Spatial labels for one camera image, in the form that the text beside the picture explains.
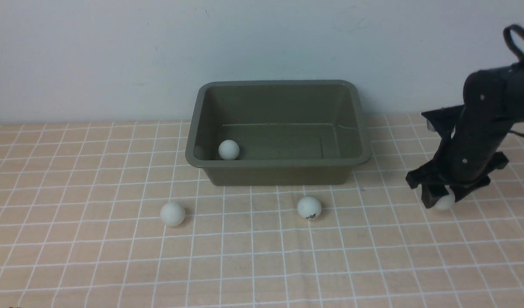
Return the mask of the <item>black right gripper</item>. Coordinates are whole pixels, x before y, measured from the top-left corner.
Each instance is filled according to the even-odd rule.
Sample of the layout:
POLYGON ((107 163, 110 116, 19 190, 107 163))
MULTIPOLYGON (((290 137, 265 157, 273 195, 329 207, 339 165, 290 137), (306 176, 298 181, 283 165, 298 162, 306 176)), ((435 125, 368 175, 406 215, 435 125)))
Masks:
POLYGON ((407 173, 411 188, 421 185, 421 199, 426 209, 447 195, 450 186, 455 201, 491 183, 488 176, 492 159, 509 131, 509 121, 459 117, 451 139, 442 139, 432 159, 407 173))

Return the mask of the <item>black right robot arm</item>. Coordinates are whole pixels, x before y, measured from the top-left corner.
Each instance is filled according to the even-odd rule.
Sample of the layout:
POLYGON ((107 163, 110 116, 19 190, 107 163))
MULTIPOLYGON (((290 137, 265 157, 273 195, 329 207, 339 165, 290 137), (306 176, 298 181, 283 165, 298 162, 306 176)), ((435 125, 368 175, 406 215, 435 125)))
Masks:
POLYGON ((509 160, 498 148, 515 124, 524 123, 524 66, 470 74, 463 101, 421 114, 441 142, 432 159, 405 179, 411 189, 421 187, 427 209, 450 208, 488 186, 489 174, 507 166, 509 160))

